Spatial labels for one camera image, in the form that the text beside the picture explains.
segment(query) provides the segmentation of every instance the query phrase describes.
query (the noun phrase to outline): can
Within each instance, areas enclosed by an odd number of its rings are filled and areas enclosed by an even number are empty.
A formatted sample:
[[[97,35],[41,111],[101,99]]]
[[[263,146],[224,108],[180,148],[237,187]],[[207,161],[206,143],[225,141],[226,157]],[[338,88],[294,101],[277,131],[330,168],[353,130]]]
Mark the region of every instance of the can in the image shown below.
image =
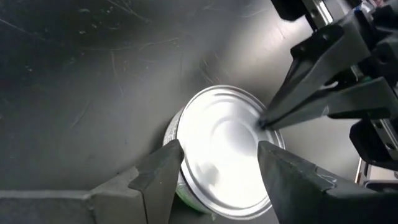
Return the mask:
[[[279,131],[257,124],[265,110],[250,93],[216,85],[196,94],[173,117],[164,144],[178,139],[184,150],[176,193],[187,205],[233,220],[250,220],[271,208],[257,144],[285,145]]]

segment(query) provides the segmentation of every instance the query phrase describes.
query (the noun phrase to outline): can rim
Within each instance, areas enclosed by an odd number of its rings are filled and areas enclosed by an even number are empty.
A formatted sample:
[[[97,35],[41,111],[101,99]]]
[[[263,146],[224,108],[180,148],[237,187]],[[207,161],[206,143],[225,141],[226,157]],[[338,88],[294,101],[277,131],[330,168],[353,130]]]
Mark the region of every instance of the can rim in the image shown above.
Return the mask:
[[[232,90],[235,92],[238,92],[245,97],[249,98],[249,100],[253,101],[256,106],[259,106],[262,110],[266,110],[266,107],[252,94],[248,93],[245,90],[242,90],[240,88],[237,88],[235,86],[230,86],[230,85],[215,85],[211,86],[208,88],[205,88],[204,90],[200,91],[197,93],[184,107],[182,114],[180,115],[178,125],[177,125],[177,130],[176,130],[176,137],[178,136],[178,129],[180,127],[180,122],[181,118],[184,116],[184,113],[186,110],[189,110],[189,106],[192,104],[193,101],[195,101],[199,96],[202,94],[214,90],[214,89],[227,89],[227,90]],[[275,141],[278,143],[279,147],[282,149],[285,149],[285,144],[282,138],[282,135],[279,130],[275,131]],[[209,197],[207,197],[197,186],[197,183],[195,183],[195,179],[190,175],[190,169],[188,167],[187,161],[184,159],[182,164],[181,164],[181,171],[182,175],[184,176],[184,180],[186,181],[186,184],[189,186],[190,190],[193,192],[195,197],[198,199],[198,201],[204,205],[207,209],[211,210],[212,212],[215,212],[223,217],[230,218],[233,220],[250,220],[253,218],[256,218],[264,213],[266,213],[271,207],[271,201],[269,200],[268,195],[264,197],[263,200],[261,200],[257,205],[254,205],[253,207],[245,208],[242,210],[237,210],[237,209],[228,209],[221,207],[217,205],[216,203],[212,202]],[[254,212],[248,213],[247,210],[254,210]]]

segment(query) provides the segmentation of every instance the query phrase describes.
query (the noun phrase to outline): scratched surface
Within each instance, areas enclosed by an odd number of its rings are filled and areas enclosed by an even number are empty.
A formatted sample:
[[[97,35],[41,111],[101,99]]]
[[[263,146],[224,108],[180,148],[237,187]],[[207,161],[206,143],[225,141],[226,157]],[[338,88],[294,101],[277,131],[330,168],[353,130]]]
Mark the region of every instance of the scratched surface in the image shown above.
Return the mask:
[[[269,0],[17,0],[0,9],[1,189],[91,189],[160,147],[171,117],[210,85],[268,104],[291,46],[311,33],[303,19],[280,20]],[[321,119],[282,134],[292,152],[353,179],[350,125]],[[276,222],[274,212],[250,223],[265,220]],[[176,199],[171,223],[212,221]]]

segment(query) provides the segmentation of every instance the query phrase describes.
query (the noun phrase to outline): metal can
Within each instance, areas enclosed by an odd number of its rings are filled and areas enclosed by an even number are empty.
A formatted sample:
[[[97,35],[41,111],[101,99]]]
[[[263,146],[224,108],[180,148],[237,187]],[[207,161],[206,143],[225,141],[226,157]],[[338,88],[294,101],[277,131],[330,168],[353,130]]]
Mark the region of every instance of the metal can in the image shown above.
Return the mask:
[[[178,139],[185,152],[177,195],[189,206],[234,220],[256,218],[271,208],[257,161],[257,144],[285,148],[279,131],[257,125],[266,107],[228,85],[196,94],[170,122],[164,144]]]

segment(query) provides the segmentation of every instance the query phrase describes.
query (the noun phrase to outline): dark gray surface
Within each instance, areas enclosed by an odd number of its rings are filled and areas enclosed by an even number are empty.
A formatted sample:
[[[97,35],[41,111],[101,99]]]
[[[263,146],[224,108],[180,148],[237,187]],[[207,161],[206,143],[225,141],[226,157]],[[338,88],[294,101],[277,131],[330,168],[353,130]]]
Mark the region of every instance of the dark gray surface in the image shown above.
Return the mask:
[[[0,190],[0,223],[166,224],[183,158],[173,140],[91,191]]]
[[[91,189],[160,147],[171,117],[213,84],[268,104],[291,46],[311,33],[270,1],[125,1],[0,4],[1,189]],[[353,179],[351,124],[323,118],[282,134],[290,151]]]

